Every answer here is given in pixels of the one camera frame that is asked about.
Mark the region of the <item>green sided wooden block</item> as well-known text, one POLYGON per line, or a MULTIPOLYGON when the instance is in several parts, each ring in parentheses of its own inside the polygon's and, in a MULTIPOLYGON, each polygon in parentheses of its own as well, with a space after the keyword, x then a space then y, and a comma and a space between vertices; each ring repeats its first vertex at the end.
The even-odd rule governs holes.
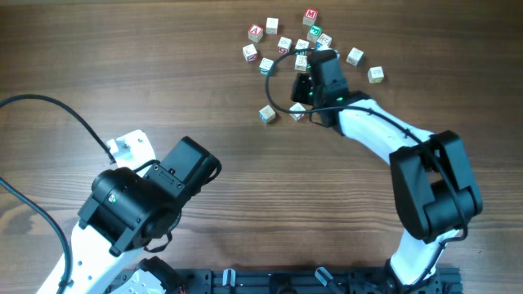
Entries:
POLYGON ((263 57, 261 59, 261 63, 259 64, 260 74, 266 76, 270 72, 270 69, 272 68, 273 64, 274 64, 273 60, 263 57))
POLYGON ((308 49, 308 48, 309 48, 309 42, 308 41, 302 40, 302 39, 298 39, 296 44, 295 44, 294 51, 295 51, 296 55, 306 56, 307 55, 306 49, 308 49))

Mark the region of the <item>red letter M block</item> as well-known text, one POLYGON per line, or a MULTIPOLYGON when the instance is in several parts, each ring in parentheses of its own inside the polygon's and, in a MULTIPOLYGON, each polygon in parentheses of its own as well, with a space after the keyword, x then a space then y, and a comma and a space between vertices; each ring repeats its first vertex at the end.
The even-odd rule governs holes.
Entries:
POLYGON ((315 9, 307 8, 302 19, 302 23, 307 26, 312 26, 315 24, 318 18, 319 12, 315 9))

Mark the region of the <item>green top wooden block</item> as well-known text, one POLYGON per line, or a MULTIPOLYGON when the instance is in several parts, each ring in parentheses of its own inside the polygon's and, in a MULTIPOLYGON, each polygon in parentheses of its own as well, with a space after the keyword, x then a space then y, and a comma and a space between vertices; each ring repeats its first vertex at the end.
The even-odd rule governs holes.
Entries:
POLYGON ((312 25, 307 33, 307 40, 310 42, 317 42, 318 38, 322 34, 322 28, 317 25, 312 25))

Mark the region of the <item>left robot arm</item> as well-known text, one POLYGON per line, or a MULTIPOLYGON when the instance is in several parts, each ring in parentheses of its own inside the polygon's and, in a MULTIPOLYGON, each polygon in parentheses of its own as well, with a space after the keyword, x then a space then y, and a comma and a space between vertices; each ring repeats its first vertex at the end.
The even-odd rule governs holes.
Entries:
POLYGON ((188 136, 158 160, 140 130, 109 140, 117 167, 103 171, 78 211, 69 255, 63 255, 39 288, 57 290, 71 260, 67 293, 100 293, 150 242, 170 237, 182 208, 221 172, 220 161, 188 136))

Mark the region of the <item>blue engraved wooden block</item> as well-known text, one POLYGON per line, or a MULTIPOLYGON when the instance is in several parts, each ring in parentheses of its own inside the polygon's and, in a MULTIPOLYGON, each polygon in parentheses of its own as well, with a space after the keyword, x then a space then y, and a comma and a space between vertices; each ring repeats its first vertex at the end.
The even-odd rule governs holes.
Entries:
POLYGON ((296 55, 296 60, 294 64, 294 69, 297 71, 305 72, 307 71, 308 60, 305 55, 296 55))

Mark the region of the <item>red sided wooden block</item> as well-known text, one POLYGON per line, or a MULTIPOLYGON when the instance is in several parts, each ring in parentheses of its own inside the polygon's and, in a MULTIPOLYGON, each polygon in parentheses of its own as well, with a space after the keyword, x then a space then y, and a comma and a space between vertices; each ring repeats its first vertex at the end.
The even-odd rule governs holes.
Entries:
POLYGON ((257 49, 254 44, 249 44, 242 48, 242 53, 244 55, 244 59, 250 63, 255 61, 258 58, 257 49))
POLYGON ((290 38, 281 37, 277 45, 277 52, 280 54, 286 54, 289 52, 291 45, 292 40, 290 38))

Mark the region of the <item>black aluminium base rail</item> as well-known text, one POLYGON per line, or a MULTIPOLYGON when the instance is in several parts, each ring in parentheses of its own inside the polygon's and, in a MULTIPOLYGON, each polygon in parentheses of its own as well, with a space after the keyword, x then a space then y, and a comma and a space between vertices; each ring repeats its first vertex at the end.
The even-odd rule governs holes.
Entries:
MULTIPOLYGON (((378 268, 332 270, 333 283, 344 293, 390 293, 378 284, 378 268)), ((225 281, 221 271, 210 269, 179 269, 174 293, 187 294, 270 294, 270 293, 332 293, 309 270, 237 271, 234 281, 225 281)), ((415 291, 419 294, 463 294, 458 268, 439 268, 430 282, 415 291)))

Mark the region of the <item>red sided wooden block left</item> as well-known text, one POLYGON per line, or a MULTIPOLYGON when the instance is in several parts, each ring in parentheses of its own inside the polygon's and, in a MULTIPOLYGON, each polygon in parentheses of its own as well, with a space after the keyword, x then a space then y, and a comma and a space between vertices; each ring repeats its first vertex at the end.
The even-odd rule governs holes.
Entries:
POLYGON ((257 49, 254 44, 249 44, 242 48, 242 53, 244 55, 244 59, 250 63, 255 61, 258 58, 257 49))

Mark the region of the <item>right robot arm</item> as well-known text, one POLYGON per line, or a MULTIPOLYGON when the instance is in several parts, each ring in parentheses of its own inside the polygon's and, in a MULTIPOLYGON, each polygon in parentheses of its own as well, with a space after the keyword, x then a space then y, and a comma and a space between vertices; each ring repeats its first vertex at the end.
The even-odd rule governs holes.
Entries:
POLYGON ((413 127, 366 93, 350 91, 338 53, 329 47, 300 51, 297 66, 305 71, 294 83, 293 101, 309 105, 321 126, 360 142, 388 164, 405 228, 388 266, 401 291, 422 287, 447 245, 463 241, 483 209, 462 140, 452 131, 413 127))

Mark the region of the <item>green sided wooden block centre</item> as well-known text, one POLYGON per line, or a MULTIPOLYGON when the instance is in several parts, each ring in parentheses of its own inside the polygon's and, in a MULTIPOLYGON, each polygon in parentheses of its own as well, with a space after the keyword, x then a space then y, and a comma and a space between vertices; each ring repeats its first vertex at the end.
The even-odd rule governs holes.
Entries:
POLYGON ((302 39, 298 39, 296 44, 295 44, 294 51, 295 51, 296 55, 306 56, 307 55, 306 49, 308 49, 308 48, 309 48, 309 42, 308 41, 302 40, 302 39))

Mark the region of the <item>green sided wooden block lower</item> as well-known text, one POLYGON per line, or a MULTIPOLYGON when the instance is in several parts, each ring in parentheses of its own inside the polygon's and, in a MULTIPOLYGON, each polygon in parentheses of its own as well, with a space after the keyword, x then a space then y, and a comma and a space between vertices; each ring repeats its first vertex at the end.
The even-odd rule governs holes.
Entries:
POLYGON ((261 59, 261 63, 259 64, 260 74, 266 76, 270 72, 270 69, 272 68, 273 64, 274 64, 273 60, 263 57, 261 59))

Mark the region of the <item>red letter A block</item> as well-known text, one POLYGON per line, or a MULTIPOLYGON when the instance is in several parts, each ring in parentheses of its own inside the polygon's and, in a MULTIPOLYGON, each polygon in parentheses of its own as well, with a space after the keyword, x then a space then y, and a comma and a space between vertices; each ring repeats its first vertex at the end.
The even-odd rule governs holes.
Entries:
POLYGON ((248 30, 248 39, 253 42, 260 42, 263 35, 264 29, 257 24, 252 24, 248 30))

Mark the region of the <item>blue sided plain wooden block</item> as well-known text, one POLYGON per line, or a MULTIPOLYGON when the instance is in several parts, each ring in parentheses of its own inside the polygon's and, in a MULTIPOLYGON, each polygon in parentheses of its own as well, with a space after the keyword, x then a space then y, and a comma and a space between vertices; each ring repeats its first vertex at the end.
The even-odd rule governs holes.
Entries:
POLYGON ((260 109, 258 114, 259 114, 260 119, 265 124, 272 122, 276 117, 275 111, 269 105, 266 105, 265 107, 260 109))

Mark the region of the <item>red sided wooden block centre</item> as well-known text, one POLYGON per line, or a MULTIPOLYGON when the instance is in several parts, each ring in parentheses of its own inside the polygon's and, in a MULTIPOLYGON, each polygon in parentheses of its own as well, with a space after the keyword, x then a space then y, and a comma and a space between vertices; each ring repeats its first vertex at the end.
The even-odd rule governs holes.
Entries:
POLYGON ((292 40, 290 38, 281 37, 277 45, 277 52, 280 54, 286 54, 289 52, 291 45, 292 40))

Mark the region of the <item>yellow engraved wooden block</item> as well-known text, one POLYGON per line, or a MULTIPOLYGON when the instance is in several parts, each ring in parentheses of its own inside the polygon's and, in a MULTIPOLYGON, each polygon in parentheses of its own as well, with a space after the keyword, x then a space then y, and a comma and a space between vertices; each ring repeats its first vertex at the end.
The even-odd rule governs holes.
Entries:
POLYGON ((368 71, 370 83, 380 83, 385 78, 382 66, 371 67, 368 71))

